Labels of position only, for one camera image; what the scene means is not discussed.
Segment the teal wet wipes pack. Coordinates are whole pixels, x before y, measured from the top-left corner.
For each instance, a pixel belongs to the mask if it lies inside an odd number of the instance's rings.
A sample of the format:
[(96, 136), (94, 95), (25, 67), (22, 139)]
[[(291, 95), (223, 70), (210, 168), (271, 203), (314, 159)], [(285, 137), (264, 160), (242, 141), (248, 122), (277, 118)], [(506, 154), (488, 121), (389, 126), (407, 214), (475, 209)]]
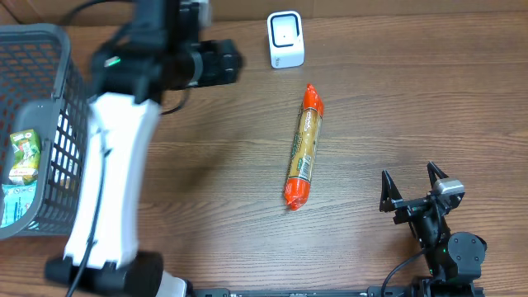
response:
[(1, 227), (16, 223), (30, 209), (34, 199), (37, 181), (28, 185), (2, 185), (3, 204)]

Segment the green juice carton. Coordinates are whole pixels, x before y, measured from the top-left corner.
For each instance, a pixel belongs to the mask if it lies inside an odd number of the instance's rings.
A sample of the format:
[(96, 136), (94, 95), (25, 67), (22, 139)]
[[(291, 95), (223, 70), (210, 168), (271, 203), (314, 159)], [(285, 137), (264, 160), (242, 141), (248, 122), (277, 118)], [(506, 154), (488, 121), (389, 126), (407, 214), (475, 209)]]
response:
[(23, 130), (10, 135), (14, 163), (8, 177), (14, 185), (29, 185), (38, 179), (41, 146), (40, 137), (33, 130)]

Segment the orange biscuit roll package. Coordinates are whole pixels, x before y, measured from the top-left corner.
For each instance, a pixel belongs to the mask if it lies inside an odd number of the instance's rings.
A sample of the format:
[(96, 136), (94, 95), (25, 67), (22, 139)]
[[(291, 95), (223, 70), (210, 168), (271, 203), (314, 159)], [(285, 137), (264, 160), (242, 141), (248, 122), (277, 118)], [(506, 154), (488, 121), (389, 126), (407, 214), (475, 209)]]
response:
[(290, 210), (298, 210), (308, 201), (323, 113), (322, 98), (314, 85), (308, 84), (299, 110), (284, 187), (285, 203)]

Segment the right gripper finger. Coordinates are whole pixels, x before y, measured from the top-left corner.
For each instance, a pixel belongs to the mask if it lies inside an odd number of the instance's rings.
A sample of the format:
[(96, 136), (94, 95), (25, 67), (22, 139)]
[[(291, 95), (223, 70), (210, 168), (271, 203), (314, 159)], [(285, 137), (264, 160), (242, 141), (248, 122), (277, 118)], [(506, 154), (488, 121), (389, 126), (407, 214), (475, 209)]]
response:
[(395, 211), (403, 203), (403, 198), (387, 170), (382, 171), (382, 190), (379, 202), (380, 212)]
[(443, 179), (449, 177), (433, 161), (427, 164), (427, 173), (432, 188), (437, 188)]

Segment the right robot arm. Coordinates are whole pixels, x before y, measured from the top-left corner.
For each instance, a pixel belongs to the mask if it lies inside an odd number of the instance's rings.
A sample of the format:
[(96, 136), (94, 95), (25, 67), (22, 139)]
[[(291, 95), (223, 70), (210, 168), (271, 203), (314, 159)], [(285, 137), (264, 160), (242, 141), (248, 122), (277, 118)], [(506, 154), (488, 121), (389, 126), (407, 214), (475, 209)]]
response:
[[(483, 296), (474, 281), (482, 275), (488, 245), (468, 232), (452, 233), (446, 216), (465, 195), (462, 182), (449, 177), (435, 163), (427, 164), (431, 190), (422, 198), (405, 200), (387, 170), (382, 171), (379, 210), (394, 213), (395, 224), (407, 224), (420, 251), (398, 264), (384, 279), (376, 296)], [(390, 286), (393, 276), (424, 257), (429, 276), (416, 276), (407, 286)]]

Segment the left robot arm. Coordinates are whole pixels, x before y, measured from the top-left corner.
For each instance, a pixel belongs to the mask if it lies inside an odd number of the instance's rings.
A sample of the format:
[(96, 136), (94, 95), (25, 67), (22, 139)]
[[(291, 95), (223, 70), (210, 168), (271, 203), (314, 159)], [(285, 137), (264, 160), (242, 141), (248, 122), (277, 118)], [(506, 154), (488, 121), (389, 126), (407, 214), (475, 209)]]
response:
[(163, 94), (238, 80), (235, 44), (200, 38), (210, 18), (207, 1), (139, 1), (133, 20), (93, 54), (78, 210), (64, 254), (46, 262), (49, 281), (109, 296), (192, 295), (159, 253), (139, 250), (137, 218)]

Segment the white cosmetic tube gold cap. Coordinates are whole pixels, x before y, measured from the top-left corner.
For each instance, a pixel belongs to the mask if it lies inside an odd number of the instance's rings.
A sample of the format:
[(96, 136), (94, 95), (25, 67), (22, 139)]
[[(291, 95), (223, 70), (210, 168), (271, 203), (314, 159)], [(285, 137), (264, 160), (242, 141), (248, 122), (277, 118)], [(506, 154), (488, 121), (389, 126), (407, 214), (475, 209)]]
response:
[(82, 172), (80, 149), (74, 143), (73, 126), (69, 121), (68, 111), (60, 112), (57, 119), (57, 130), (51, 144), (50, 184), (63, 188), (73, 188)]

